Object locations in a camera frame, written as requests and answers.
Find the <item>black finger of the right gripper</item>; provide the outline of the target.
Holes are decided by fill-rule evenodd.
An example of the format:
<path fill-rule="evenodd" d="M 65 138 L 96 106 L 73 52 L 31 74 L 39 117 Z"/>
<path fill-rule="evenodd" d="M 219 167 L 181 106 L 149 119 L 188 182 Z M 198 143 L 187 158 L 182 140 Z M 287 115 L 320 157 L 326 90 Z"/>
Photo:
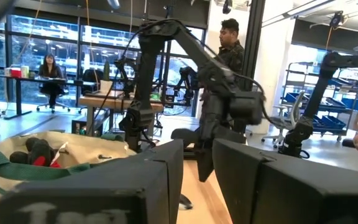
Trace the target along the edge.
<path fill-rule="evenodd" d="M 211 139 L 196 144 L 196 160 L 200 182 L 206 182 L 214 170 L 212 146 L 213 141 Z"/>

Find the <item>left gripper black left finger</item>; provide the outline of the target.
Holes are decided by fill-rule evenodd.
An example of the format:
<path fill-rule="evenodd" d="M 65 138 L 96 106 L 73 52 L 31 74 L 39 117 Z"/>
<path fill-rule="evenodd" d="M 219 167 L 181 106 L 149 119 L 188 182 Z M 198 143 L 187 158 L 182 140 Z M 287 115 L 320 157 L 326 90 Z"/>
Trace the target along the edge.
<path fill-rule="evenodd" d="M 20 184 L 0 199 L 0 224 L 177 224 L 183 142 L 90 170 Z"/>

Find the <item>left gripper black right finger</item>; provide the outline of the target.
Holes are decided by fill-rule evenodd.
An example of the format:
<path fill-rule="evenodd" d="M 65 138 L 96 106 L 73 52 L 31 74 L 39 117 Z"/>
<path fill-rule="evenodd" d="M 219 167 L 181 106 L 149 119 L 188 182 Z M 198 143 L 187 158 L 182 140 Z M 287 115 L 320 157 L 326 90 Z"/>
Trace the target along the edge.
<path fill-rule="evenodd" d="M 213 165 L 233 224 L 358 224 L 358 171 L 223 139 Z"/>

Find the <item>red and black garden glove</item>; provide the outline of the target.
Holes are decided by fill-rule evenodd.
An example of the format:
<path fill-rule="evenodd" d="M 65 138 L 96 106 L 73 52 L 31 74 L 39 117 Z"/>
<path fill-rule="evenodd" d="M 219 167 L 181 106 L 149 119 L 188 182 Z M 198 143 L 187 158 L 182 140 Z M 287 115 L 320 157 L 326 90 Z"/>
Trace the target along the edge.
<path fill-rule="evenodd" d="M 27 152 L 13 152 L 9 160 L 17 164 L 62 168 L 58 158 L 60 154 L 68 154 L 64 150 L 65 146 L 66 144 L 62 145 L 59 149 L 54 149 L 46 140 L 32 137 L 25 142 Z"/>

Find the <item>beige green-trimmed gardening bag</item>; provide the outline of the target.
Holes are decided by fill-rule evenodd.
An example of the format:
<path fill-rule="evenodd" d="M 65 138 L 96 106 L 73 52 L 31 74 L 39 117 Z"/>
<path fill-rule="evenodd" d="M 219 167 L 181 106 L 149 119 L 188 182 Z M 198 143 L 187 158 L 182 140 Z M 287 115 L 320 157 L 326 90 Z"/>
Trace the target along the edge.
<path fill-rule="evenodd" d="M 14 164 L 9 156 L 26 152 L 25 142 L 31 137 L 44 139 L 58 150 L 59 168 Z M 111 159 L 133 156 L 126 142 L 94 138 L 85 135 L 47 131 L 15 136 L 0 142 L 0 197 L 21 182 L 49 181 L 90 169 Z"/>

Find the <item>person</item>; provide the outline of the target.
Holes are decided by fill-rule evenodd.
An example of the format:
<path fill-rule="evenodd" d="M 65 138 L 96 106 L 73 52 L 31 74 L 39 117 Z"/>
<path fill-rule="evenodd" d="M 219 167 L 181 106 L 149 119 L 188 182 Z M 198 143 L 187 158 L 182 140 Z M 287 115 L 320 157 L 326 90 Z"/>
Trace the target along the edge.
<path fill-rule="evenodd" d="M 219 41 L 221 46 L 215 59 L 233 72 L 242 73 L 244 48 L 239 42 L 239 23 L 235 19 L 230 18 L 221 22 Z"/>
<path fill-rule="evenodd" d="M 39 76 L 42 78 L 62 78 L 62 71 L 56 64 L 53 54 L 47 54 L 44 57 L 44 62 L 39 68 Z M 44 83 L 40 92 L 49 96 L 48 103 L 51 109 L 55 108 L 57 96 L 64 94 L 63 88 L 56 83 Z"/>

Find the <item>black structural column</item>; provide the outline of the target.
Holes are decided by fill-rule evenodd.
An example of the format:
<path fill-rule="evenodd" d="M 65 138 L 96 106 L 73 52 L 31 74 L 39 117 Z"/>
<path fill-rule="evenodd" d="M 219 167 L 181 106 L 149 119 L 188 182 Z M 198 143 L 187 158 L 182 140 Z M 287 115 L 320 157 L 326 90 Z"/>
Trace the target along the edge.
<path fill-rule="evenodd" d="M 266 0 L 250 0 L 250 14 L 242 63 L 242 75 L 249 78 L 249 80 L 246 79 L 244 83 L 245 91 L 252 93 L 254 96 L 260 96 L 260 93 L 254 93 L 252 89 L 254 85 L 254 73 L 259 51 L 265 1 Z"/>

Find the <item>white office chair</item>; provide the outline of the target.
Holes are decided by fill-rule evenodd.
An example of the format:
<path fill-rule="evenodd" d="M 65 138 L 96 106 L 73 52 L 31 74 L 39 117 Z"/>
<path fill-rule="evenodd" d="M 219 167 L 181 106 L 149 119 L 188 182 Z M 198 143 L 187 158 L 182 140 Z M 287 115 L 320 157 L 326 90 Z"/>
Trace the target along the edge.
<path fill-rule="evenodd" d="M 265 142 L 266 139 L 271 139 L 275 149 L 283 143 L 283 140 L 285 139 L 283 131 L 285 129 L 293 129 L 300 118 L 300 108 L 304 94 L 304 91 L 296 93 L 294 104 L 274 106 L 274 108 L 279 109 L 279 114 L 278 116 L 271 116 L 270 119 L 273 121 L 272 124 L 279 130 L 279 134 L 275 136 L 264 136 L 261 139 L 262 142 Z"/>

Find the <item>metal shelf rack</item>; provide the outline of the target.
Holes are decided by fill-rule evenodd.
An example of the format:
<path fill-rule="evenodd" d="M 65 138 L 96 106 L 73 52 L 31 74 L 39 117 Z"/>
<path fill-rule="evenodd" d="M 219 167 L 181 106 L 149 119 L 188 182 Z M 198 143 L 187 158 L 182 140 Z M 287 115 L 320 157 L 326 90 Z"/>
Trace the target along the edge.
<path fill-rule="evenodd" d="M 292 62 L 286 69 L 286 77 L 282 86 L 281 102 L 288 103 L 284 100 L 286 93 L 305 92 L 310 98 L 316 82 L 318 81 L 319 63 L 317 62 Z M 343 98 L 358 100 L 358 68 L 340 68 L 332 79 L 328 81 L 328 87 L 324 92 L 323 99 L 319 106 L 316 116 L 322 118 L 324 115 L 334 116 L 346 124 L 343 129 L 320 129 L 314 128 L 314 133 L 334 135 L 337 140 L 347 135 L 348 130 L 352 129 L 354 116 L 357 110 L 347 108 L 341 102 Z M 300 112 L 306 109 L 306 103 L 301 104 Z"/>

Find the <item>background wooden table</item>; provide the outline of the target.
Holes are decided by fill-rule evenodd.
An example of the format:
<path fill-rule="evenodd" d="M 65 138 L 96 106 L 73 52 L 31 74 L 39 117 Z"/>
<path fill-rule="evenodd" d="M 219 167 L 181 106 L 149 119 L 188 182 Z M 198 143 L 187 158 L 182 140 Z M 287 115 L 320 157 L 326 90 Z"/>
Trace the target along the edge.
<path fill-rule="evenodd" d="M 87 107 L 87 115 L 86 115 L 86 127 L 90 129 L 91 123 L 94 119 L 94 109 L 99 108 L 104 100 L 104 96 L 100 97 L 93 97 L 93 96 L 82 96 L 79 99 L 79 104 L 85 105 Z M 112 109 L 115 112 L 122 111 L 122 108 L 126 110 L 131 100 L 123 100 L 123 106 L 121 106 L 121 101 L 118 99 L 111 99 L 108 98 L 104 103 L 103 108 Z M 163 105 L 161 102 L 151 101 L 151 106 L 153 109 L 154 114 L 161 113 L 163 111 Z"/>

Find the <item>cactus in white pot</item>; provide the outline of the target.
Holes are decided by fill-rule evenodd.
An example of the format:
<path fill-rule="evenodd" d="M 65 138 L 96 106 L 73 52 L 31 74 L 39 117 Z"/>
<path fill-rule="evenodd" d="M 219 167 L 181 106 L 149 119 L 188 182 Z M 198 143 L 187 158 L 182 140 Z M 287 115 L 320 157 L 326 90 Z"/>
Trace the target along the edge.
<path fill-rule="evenodd" d="M 101 93 L 108 94 L 111 91 L 112 81 L 110 80 L 110 63 L 105 61 L 103 68 L 103 79 L 100 81 L 100 91 Z"/>

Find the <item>black office chair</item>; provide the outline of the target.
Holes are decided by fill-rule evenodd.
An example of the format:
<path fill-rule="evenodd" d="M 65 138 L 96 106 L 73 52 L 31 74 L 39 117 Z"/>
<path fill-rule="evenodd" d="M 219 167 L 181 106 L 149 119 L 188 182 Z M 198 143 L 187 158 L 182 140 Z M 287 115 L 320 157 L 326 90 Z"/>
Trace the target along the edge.
<path fill-rule="evenodd" d="M 84 85 L 81 87 L 81 92 L 84 95 L 85 93 L 91 93 L 97 91 L 99 88 L 99 81 L 103 79 L 103 72 L 101 70 L 95 70 L 93 68 L 87 69 L 84 71 L 82 80 L 84 82 L 93 82 L 93 86 Z"/>

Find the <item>black office desk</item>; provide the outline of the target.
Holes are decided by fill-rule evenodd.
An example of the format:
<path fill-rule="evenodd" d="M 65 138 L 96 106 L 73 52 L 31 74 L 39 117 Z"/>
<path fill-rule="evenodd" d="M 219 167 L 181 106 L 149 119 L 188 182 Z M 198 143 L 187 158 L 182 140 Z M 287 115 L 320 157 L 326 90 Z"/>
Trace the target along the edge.
<path fill-rule="evenodd" d="M 10 76 L 5 76 L 5 75 L 0 75 L 0 78 L 5 78 L 5 79 L 13 79 L 16 81 L 16 114 L 13 116 L 9 116 L 9 117 L 5 117 L 5 119 L 9 120 L 9 119 L 13 119 L 13 118 L 17 118 L 26 114 L 31 113 L 31 111 L 26 111 L 23 112 L 22 110 L 22 87 L 21 84 L 22 82 L 36 82 L 36 83 L 56 83 L 59 85 L 67 85 L 67 86 L 77 86 L 77 87 L 82 87 L 82 86 L 95 86 L 96 83 L 94 82 L 84 82 L 82 80 L 63 80 L 63 79 L 59 79 L 59 78 L 22 78 L 22 77 L 10 77 Z"/>

